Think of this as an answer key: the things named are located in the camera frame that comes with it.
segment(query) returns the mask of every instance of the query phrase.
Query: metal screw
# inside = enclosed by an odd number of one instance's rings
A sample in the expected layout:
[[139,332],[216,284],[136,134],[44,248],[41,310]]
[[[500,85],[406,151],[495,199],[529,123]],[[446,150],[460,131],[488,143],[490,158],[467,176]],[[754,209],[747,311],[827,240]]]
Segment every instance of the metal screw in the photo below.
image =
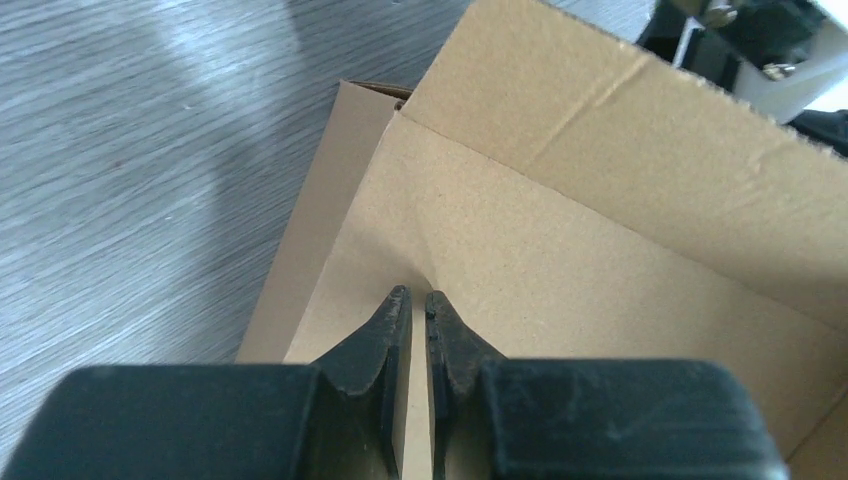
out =
[[769,63],[763,67],[763,73],[773,82],[784,80],[795,73],[795,65],[791,63]]

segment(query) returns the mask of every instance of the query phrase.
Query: machine part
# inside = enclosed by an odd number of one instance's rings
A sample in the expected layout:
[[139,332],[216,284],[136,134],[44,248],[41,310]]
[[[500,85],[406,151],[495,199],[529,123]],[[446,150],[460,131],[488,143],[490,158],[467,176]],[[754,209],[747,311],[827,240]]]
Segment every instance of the machine part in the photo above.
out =
[[[779,480],[745,390],[688,360],[510,360],[426,304],[434,478]],[[401,476],[410,292],[309,365],[98,367],[51,393],[7,480]]]
[[748,394],[688,360],[509,360],[426,302],[434,478],[788,479]]
[[822,10],[805,0],[722,3],[738,9],[736,19],[704,29],[693,27],[689,17],[703,22],[716,4],[661,0],[638,44],[788,123],[848,77],[848,32],[843,28],[848,18],[840,20],[823,3],[817,2]]
[[791,77],[794,73],[795,65],[791,63],[769,63],[763,67],[763,73],[769,80],[778,82]]
[[848,158],[848,110],[818,112],[807,110],[789,124],[811,140],[833,148]]
[[795,65],[792,76],[774,82],[754,66],[743,63],[732,94],[779,123],[788,123],[804,108],[848,77],[848,34],[825,22],[816,37],[813,55]]
[[411,323],[396,287],[310,365],[78,370],[3,479],[397,479]]
[[739,10],[727,0],[713,0],[701,17],[707,28],[722,28],[730,25],[739,16]]

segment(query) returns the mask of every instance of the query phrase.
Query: cardboard panel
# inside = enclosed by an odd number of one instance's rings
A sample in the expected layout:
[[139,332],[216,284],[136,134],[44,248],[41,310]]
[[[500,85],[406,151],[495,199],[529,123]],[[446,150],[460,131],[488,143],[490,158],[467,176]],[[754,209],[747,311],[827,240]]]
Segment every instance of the cardboard panel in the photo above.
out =
[[[397,283],[419,301],[431,287],[444,290],[507,355],[719,361],[751,389],[787,454],[848,378],[848,339],[833,329],[401,116],[287,361],[322,354]],[[414,335],[419,391],[410,393],[407,451],[418,472],[429,462],[420,323]]]
[[848,332],[848,164],[704,87],[547,5],[484,0],[403,113]]
[[283,360],[395,103],[341,83],[236,361]]
[[848,478],[848,397],[795,452],[789,466],[795,480]]

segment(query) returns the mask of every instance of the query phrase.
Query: cardboard box flap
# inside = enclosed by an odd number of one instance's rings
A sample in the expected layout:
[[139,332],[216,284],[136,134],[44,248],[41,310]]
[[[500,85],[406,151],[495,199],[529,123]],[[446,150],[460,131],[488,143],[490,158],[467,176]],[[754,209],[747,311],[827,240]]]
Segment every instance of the cardboard box flap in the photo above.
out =
[[848,396],[843,397],[833,412],[794,452],[789,464],[792,478],[845,478],[848,467]]
[[848,332],[848,165],[551,10],[472,5],[402,114]]
[[285,355],[371,155],[395,113],[398,99],[383,92],[402,94],[375,84],[341,82],[244,335],[242,345],[250,348],[239,349],[238,362],[278,362]]
[[[786,455],[848,379],[845,335],[395,115],[286,361],[310,362],[332,348],[399,283],[418,302],[445,291],[507,356],[717,361],[750,389]],[[404,471],[417,475],[410,478],[429,478],[420,306],[404,460]]]

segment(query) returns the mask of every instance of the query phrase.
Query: gray table surface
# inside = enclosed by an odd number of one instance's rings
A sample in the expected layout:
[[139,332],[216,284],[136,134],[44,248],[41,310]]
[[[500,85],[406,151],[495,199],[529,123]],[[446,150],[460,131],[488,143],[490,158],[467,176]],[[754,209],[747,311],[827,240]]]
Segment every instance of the gray table surface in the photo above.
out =
[[[627,39],[652,0],[558,6]],[[0,465],[64,372],[233,360],[339,78],[414,86],[461,0],[0,4]]]

